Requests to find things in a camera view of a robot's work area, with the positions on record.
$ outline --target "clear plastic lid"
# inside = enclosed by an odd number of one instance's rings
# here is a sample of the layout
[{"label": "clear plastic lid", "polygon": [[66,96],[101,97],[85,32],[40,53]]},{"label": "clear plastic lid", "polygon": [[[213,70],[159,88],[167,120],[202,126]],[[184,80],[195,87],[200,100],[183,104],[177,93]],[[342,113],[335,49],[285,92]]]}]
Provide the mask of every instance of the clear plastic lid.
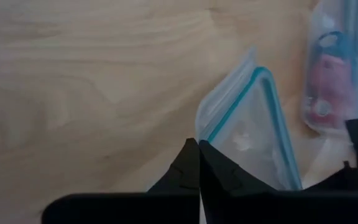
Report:
[{"label": "clear plastic lid", "polygon": [[245,171],[278,190],[300,190],[287,128],[272,74],[255,51],[200,104],[198,140],[208,140]]},{"label": "clear plastic lid", "polygon": [[321,133],[358,118],[358,0],[322,0],[311,17],[302,115]]}]

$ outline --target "plastic food container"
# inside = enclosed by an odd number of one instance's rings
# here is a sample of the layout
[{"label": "plastic food container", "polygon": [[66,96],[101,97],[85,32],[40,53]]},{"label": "plastic food container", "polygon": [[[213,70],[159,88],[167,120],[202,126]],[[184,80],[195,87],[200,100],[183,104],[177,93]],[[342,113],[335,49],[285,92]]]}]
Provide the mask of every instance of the plastic food container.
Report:
[{"label": "plastic food container", "polygon": [[196,137],[277,190],[301,189],[273,77],[255,50],[201,102]]},{"label": "plastic food container", "polygon": [[358,118],[358,0],[324,0],[308,38],[303,120],[320,133],[343,134]]}]

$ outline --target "light wood surface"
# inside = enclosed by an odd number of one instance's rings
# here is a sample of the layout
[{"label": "light wood surface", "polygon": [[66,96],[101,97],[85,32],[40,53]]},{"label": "light wood surface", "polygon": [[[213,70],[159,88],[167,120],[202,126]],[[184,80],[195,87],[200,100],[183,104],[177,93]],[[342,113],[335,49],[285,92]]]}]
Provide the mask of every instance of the light wood surface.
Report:
[{"label": "light wood surface", "polygon": [[315,3],[0,0],[0,223],[38,223],[70,193],[147,190],[252,45],[305,174],[317,155],[299,116]]}]

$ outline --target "black object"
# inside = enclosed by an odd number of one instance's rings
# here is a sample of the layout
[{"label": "black object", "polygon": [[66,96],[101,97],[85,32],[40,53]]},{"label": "black object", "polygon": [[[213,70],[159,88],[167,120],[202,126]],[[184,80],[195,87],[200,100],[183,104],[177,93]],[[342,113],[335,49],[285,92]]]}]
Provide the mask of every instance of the black object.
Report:
[{"label": "black object", "polygon": [[[358,119],[348,121],[358,162]],[[42,223],[357,222],[358,168],[345,167],[299,192],[277,191],[206,141],[187,139],[167,173],[146,193],[79,194],[54,201]]]}]

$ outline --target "wooden table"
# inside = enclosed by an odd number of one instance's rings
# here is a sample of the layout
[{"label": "wooden table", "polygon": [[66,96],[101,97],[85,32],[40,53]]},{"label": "wooden table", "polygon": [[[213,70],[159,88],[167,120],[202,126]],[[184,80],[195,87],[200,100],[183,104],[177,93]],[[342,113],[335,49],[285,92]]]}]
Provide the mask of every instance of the wooden table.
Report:
[{"label": "wooden table", "polygon": [[146,190],[195,135],[200,100],[253,45],[307,173],[317,135],[299,108],[315,4],[0,1],[0,223],[38,223],[70,193]]}]

